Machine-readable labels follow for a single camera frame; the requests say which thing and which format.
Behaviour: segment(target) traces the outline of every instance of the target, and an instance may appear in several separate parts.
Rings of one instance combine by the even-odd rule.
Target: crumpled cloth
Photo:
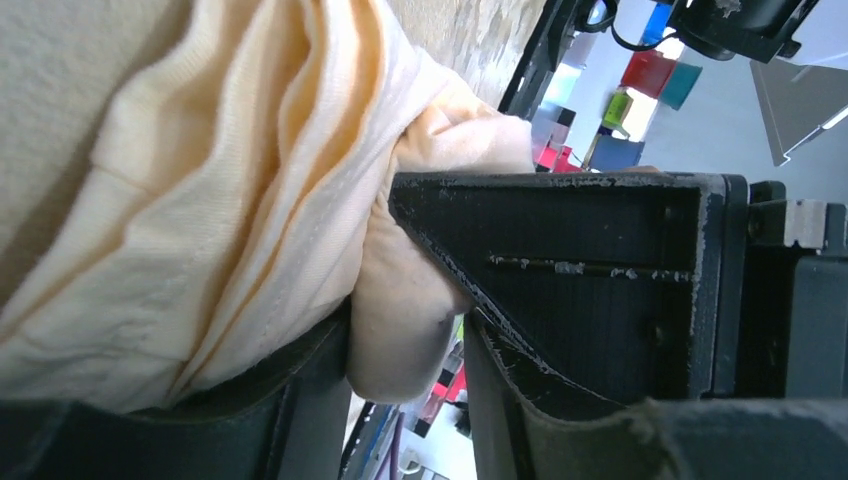
[[[114,97],[62,231],[0,315],[0,398],[167,407],[352,296],[348,378],[435,380],[469,301],[397,226],[397,171],[532,172],[530,126],[384,0],[196,0]]]

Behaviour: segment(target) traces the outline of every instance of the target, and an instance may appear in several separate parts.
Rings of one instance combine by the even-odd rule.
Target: white surface
[[[646,137],[642,165],[677,172],[736,173],[749,183],[777,180],[790,198],[848,202],[848,121],[772,164],[749,60],[709,60],[687,50],[683,61],[704,67],[679,112],[660,107]]]
[[[789,59],[797,65],[848,70],[848,2],[819,0],[792,39],[801,50]]]
[[[630,43],[638,43],[655,6],[650,0],[621,0],[615,20],[618,33]],[[568,146],[581,160],[595,138],[610,95],[618,88],[632,54],[615,43],[609,31],[595,39],[586,58],[586,68],[565,105],[577,112],[568,133]]]
[[[421,465],[449,480],[477,480],[474,446],[470,439],[456,431],[454,424],[458,419],[459,410],[456,407],[442,405],[427,438],[404,430],[400,443],[401,451],[414,451]],[[378,480],[388,478],[386,474]]]
[[[548,89],[545,90],[545,95],[542,97],[543,102],[550,102],[554,105],[564,107],[568,104],[568,99],[574,91],[574,86],[580,79],[582,71],[571,65],[560,63],[554,72],[551,83]]]
[[[599,33],[576,33],[571,46],[563,54],[561,63],[583,70],[586,67],[586,59],[589,58],[592,47],[595,46],[595,41],[600,36],[602,34]]]

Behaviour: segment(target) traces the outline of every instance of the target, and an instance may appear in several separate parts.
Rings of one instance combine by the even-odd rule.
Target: cream fabric
[[[466,303],[388,215],[391,177],[529,172],[529,148],[529,125],[411,47],[383,0],[197,0],[183,41],[116,95],[65,226],[3,309],[0,396],[168,405],[351,292],[355,389],[414,396]]]
[[[112,94],[185,32],[189,0],[0,0],[0,308],[67,219]]]

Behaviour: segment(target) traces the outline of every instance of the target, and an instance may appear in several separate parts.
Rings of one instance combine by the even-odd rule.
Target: black machine
[[[844,478],[848,215],[784,193],[398,175],[393,214],[476,301],[479,477]],[[3,403],[0,478],[350,478],[346,308],[174,411]]]
[[[770,62],[801,48],[792,35],[818,0],[685,0],[674,2],[668,26],[687,46],[715,60],[735,54]]]

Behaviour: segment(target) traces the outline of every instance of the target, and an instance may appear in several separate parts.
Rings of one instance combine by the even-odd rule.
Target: purple cable
[[[398,420],[395,423],[395,432],[392,436],[392,444],[389,447],[389,454],[383,458],[383,463],[380,464],[380,469],[377,470],[376,480],[383,478],[383,472],[386,471],[386,465],[391,464],[392,469],[389,471],[389,480],[398,480],[398,461],[400,460],[400,435],[403,433],[403,412],[398,413]]]

